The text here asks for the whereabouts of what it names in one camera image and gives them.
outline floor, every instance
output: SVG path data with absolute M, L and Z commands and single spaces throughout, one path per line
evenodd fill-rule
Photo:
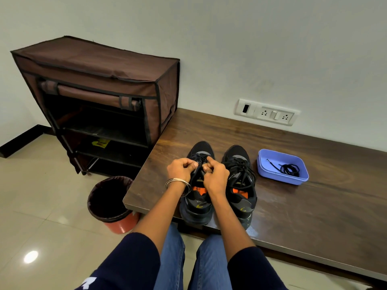
M 87 210 L 90 190 L 103 179 L 76 174 L 59 141 L 50 135 L 40 136 L 7 159 L 0 158 L 2 290 L 70 290 L 98 267 L 123 238 L 110 233 Z M 186 289 L 202 240 L 188 235 L 183 239 Z M 289 290 L 367 288 L 269 260 Z

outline red trash can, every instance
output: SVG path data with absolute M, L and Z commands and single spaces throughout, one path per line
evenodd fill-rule
M 122 202 L 132 182 L 125 176 L 110 177 L 95 185 L 87 200 L 90 214 L 104 222 L 113 233 L 132 230 L 140 218 L 139 213 L 127 209 Z

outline white logo on sleeve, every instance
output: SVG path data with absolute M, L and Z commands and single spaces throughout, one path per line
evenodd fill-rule
M 86 290 L 86 289 L 89 289 L 89 286 L 91 283 L 93 283 L 94 281 L 96 280 L 96 277 L 89 277 L 89 278 L 86 278 L 83 282 L 82 282 L 82 287 L 83 287 L 83 290 Z

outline brown wooden tabletop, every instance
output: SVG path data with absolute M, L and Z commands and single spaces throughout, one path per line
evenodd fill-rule
M 231 145 L 248 152 L 258 201 L 247 232 L 257 245 L 387 281 L 387 153 L 178 109 L 125 205 L 147 213 L 164 192 L 166 166 L 201 140 L 217 160 Z M 263 148 L 302 158 L 309 180 L 295 186 L 259 176 Z M 216 216 L 206 226 L 217 229 Z

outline person's right hand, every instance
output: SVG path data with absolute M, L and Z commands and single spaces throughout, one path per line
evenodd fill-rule
M 230 171 L 218 161 L 210 156 L 207 157 L 208 163 L 203 164 L 204 186 L 207 189 L 211 200 L 226 196 L 227 178 Z

